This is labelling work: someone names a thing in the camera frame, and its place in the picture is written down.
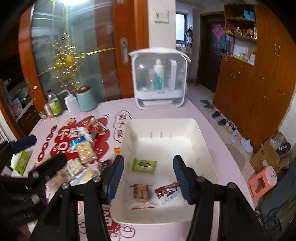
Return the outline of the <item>red sausage snack packet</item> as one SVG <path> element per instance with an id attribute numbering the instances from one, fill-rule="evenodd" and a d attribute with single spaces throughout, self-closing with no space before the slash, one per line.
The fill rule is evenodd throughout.
<path id="1" fill-rule="evenodd" d="M 97 133 L 97 134 L 103 134 L 107 131 L 107 127 L 103 125 L 101 122 L 99 122 L 94 117 L 91 117 L 88 121 L 88 124 L 84 127 L 86 133 Z"/>

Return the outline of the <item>toast bread bag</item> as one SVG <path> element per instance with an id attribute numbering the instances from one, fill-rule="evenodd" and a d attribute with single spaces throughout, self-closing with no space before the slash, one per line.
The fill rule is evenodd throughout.
<path id="1" fill-rule="evenodd" d="M 71 186 L 80 185 L 99 175 L 97 161 L 83 163 L 79 158 L 70 160 L 65 167 L 46 182 L 46 196 L 51 199 L 63 183 L 70 183 Z"/>

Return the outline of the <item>green tissue box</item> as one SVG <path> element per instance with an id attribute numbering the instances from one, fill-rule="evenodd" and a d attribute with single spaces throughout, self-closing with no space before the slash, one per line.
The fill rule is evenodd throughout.
<path id="1" fill-rule="evenodd" d="M 13 154 L 11 158 L 11 168 L 23 176 L 29 159 L 30 155 L 24 150 Z"/>

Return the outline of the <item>brown white snack packet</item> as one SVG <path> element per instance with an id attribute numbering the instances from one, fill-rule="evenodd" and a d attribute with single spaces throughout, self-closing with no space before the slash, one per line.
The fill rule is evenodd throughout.
<path id="1" fill-rule="evenodd" d="M 159 187 L 155 189 L 154 192 L 158 197 L 160 205 L 165 205 L 172 199 L 182 195 L 181 189 L 177 182 Z"/>

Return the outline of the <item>green wet wipes packet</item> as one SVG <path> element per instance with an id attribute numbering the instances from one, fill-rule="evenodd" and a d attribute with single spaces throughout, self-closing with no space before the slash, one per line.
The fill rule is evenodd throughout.
<path id="1" fill-rule="evenodd" d="M 134 158 L 132 171 L 140 173 L 153 174 L 157 165 L 157 161 L 140 160 Z"/>

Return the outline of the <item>cracker packet blue top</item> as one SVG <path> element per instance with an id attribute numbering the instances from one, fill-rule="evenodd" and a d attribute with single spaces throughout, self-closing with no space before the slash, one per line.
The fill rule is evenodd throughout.
<path id="1" fill-rule="evenodd" d="M 93 162 L 97 159 L 92 143 L 86 140 L 85 137 L 79 137 L 72 140 L 70 146 L 72 150 L 78 152 L 79 159 L 82 163 Z"/>

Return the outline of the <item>green label plastic bottle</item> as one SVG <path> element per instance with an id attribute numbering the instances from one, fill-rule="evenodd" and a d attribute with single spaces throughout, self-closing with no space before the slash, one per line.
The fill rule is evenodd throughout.
<path id="1" fill-rule="evenodd" d="M 48 94 L 48 105 L 51 109 L 51 112 L 53 113 L 54 116 L 59 116 L 62 113 L 62 108 L 59 102 L 58 97 L 51 91 L 47 91 Z"/>

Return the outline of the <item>white slipper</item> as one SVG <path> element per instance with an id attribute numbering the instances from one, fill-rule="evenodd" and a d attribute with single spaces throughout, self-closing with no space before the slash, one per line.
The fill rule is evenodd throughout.
<path id="1" fill-rule="evenodd" d="M 238 137 L 239 137 L 238 130 L 234 130 L 230 135 L 230 142 L 234 144 L 237 141 Z"/>

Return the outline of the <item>light blue canister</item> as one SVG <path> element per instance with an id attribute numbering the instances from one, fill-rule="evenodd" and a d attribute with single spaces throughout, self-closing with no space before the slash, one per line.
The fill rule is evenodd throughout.
<path id="1" fill-rule="evenodd" d="M 89 112 L 97 107 L 97 101 L 89 85 L 76 90 L 76 97 L 82 112 Z"/>

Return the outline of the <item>white squeeze bottle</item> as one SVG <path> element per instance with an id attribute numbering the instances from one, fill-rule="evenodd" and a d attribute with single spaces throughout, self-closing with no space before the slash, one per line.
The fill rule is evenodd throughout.
<path id="1" fill-rule="evenodd" d="M 74 115 L 81 112 L 77 98 L 68 90 L 62 90 L 57 94 L 57 97 L 63 110 L 68 110 Z"/>

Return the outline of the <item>blue slipper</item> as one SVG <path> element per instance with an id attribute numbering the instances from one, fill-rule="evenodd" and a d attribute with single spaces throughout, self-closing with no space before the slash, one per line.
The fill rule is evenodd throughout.
<path id="1" fill-rule="evenodd" d="M 207 105 L 203 106 L 203 109 L 214 109 L 215 106 L 211 103 L 208 103 Z"/>

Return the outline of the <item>pink plastic stool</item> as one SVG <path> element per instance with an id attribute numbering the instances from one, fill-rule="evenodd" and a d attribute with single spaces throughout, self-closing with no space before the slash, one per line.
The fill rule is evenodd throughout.
<path id="1" fill-rule="evenodd" d="M 247 181 L 252 200 L 263 197 L 278 182 L 276 171 L 272 166 L 265 167 L 260 173 Z"/>

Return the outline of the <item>cardboard box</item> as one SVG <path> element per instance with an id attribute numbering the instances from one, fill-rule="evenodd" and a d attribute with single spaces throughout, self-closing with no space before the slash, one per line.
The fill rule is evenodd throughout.
<path id="1" fill-rule="evenodd" d="M 281 132 L 272 135 L 250 160 L 255 173 L 272 166 L 276 173 L 289 168 L 291 145 Z"/>

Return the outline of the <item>white cosmetics organizer box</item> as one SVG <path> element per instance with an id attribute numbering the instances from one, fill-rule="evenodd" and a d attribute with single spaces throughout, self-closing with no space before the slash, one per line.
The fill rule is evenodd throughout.
<path id="1" fill-rule="evenodd" d="M 129 53 L 136 105 L 142 109 L 179 108 L 187 89 L 189 56 L 169 48 Z"/>

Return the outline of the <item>wooden cabinet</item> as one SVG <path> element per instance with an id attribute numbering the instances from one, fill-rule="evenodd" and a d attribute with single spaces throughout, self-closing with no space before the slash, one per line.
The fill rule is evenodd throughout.
<path id="1" fill-rule="evenodd" d="M 274 133 L 295 91 L 295 42 L 280 19 L 265 5 L 224 6 L 225 33 L 235 41 L 253 41 L 249 64 L 224 54 L 213 103 L 255 150 Z"/>

